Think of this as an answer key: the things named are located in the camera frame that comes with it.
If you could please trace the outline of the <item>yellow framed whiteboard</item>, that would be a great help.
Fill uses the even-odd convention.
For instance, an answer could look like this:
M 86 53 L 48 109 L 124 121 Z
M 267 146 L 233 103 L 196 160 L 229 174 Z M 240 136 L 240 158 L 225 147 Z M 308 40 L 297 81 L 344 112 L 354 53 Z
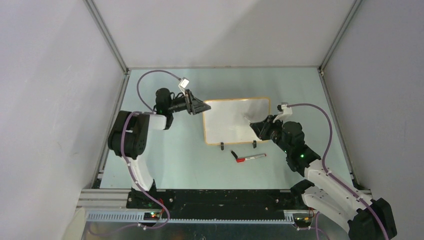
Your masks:
M 228 98 L 206 100 L 211 110 L 202 113 L 204 141 L 207 145 L 261 143 L 244 116 L 254 122 L 271 114 L 268 97 Z

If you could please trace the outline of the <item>black marker cap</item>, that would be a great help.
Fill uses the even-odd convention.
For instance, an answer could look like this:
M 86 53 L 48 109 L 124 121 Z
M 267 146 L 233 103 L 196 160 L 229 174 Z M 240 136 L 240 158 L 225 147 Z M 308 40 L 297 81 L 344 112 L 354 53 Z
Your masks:
M 233 155 L 235 159 L 238 159 L 238 155 L 233 150 L 231 150 L 230 153 Z

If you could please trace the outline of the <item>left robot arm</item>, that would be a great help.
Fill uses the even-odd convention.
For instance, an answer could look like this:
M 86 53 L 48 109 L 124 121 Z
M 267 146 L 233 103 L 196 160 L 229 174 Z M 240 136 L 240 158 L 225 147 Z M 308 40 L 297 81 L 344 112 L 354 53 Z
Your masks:
M 155 181 L 144 159 L 149 131 L 168 130 L 174 121 L 174 113 L 186 111 L 190 115 L 197 115 L 211 109 L 209 104 L 195 97 L 189 89 L 175 95 L 167 88 L 160 88 L 155 93 L 154 113 L 118 112 L 107 146 L 125 162 L 132 179 L 132 188 L 141 192 L 138 201 L 145 208 L 153 208 L 158 202 L 158 194 L 151 190 Z

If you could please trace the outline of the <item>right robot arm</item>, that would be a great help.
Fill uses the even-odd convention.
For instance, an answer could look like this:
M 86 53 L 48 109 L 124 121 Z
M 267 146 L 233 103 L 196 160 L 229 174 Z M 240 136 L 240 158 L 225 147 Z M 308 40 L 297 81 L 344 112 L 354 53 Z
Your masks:
M 270 140 L 285 152 L 289 168 L 304 177 L 290 189 L 295 208 L 317 210 L 345 230 L 351 240 L 391 240 L 397 236 L 391 205 L 348 185 L 324 166 L 323 159 L 305 143 L 300 123 L 268 115 L 249 126 L 260 140 Z

